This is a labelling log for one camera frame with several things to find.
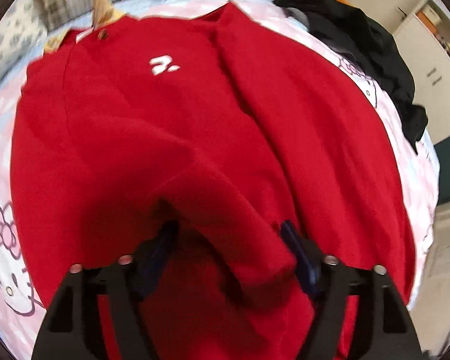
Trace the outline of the red polo sweater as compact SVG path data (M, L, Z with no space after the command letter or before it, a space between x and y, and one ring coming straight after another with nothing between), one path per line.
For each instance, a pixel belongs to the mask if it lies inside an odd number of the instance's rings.
M123 16L31 63L17 104L13 213L49 306L180 224L140 312L161 359L293 359L313 318L280 239L290 220L408 301L416 247L385 127L344 72L235 4Z

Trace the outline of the pink hello kitty blanket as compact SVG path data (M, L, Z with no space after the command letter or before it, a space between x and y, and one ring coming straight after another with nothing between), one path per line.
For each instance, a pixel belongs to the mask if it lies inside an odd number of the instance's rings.
M404 203L410 218L416 248L415 281L408 306L413 308L419 294L428 251L433 244L433 219L438 200L440 164L428 134L415 147L403 137L397 111L377 83L358 72L352 64L315 39L303 24L288 19L268 0L234 0L253 20L310 47L339 67L353 80L381 118L396 157ZM0 85L0 336L16 359L29 359L43 306L26 269L14 222L10 196L9 168L11 137L17 101L26 83L29 63L43 55L34 47Z

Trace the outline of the black garment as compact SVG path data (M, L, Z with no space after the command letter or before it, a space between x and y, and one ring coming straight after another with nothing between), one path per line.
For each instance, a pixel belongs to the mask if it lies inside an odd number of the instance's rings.
M428 125L425 108L414 104L416 85L394 37L362 10L338 0L273 0L305 18L311 35L374 79L397 109L401 130L413 150Z

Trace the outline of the white wardrobe cabinet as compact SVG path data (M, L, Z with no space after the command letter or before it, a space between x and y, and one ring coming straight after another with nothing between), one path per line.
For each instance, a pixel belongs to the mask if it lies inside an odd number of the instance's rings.
M441 0L420 0L393 33L415 81L414 103L427 111L434 144L450 137L450 11Z

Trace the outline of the light blue quilted bedspread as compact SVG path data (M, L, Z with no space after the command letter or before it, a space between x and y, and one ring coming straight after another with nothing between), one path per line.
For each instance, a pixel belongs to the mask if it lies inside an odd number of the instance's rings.
M151 7L158 6L161 4L174 4L176 2L186 2L187 0L122 0L116 3L116 7L125 11L126 13L130 13L134 16L145 16L146 11L151 9ZM239 2L245 1L258 1L258 2L269 2L272 3L273 0L236 0ZM6 86L6 82L11 80L9 77L13 77L17 72L24 68L33 58L37 57L40 54L40 47L44 46L45 41L51 36L58 34L61 30L65 30L68 27L80 27L87 26L91 22L91 14L89 12L79 16L71 21L66 22L62 26L58 27L55 30L48 30L48 34L46 38L42 41L39 41L34 47L28 50L20 60L15 63L14 66L9 69L9 71L4 75L4 77L0 80L0 90L3 86Z

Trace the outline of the white blue floral pillow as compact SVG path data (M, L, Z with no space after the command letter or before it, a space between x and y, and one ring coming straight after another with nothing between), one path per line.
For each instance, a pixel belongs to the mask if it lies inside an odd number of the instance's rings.
M0 21L0 80L47 34L42 0L15 0Z

